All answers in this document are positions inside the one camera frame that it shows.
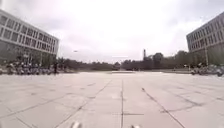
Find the green tree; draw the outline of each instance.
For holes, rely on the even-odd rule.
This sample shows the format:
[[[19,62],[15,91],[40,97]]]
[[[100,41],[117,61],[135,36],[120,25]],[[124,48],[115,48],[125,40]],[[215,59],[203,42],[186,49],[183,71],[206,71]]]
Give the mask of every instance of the green tree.
[[[163,59],[163,54],[162,53],[156,53],[155,55],[153,55],[153,63],[154,63],[154,67],[156,69],[161,68],[162,59]]]

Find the tree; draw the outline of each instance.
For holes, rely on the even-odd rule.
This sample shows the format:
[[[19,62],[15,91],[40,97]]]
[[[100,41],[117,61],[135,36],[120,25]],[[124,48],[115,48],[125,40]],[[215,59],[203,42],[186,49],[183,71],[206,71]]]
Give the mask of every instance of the tree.
[[[163,54],[162,53],[156,53],[153,56],[153,63],[154,63],[154,67],[156,69],[161,68],[161,61],[162,61],[162,59],[163,59]]]
[[[189,54],[185,51],[178,51],[175,55],[176,66],[181,68],[184,65],[190,65]]]

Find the building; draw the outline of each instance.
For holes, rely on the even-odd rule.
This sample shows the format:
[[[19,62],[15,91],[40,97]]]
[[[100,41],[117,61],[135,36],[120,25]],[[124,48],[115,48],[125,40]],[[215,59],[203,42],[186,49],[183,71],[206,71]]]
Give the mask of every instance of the building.
[[[224,12],[187,35],[192,63],[224,64]]]
[[[58,46],[56,37],[0,10],[0,64],[19,59],[49,65]]]

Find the crowd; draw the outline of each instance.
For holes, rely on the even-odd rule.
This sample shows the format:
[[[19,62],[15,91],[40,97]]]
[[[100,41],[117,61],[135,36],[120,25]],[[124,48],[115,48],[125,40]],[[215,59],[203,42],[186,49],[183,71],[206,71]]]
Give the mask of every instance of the crowd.
[[[50,65],[47,68],[42,67],[40,64],[24,63],[24,62],[11,62],[5,63],[5,71],[0,70],[0,74],[6,73],[8,75],[44,75],[56,74],[57,64]]]

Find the cloud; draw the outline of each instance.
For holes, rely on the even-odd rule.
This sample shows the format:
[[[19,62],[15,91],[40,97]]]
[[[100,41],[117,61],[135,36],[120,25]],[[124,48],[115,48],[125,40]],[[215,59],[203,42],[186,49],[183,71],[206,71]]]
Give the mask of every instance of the cloud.
[[[3,9],[60,38],[59,56],[142,59],[187,50],[186,35],[223,11],[223,0],[4,0]]]

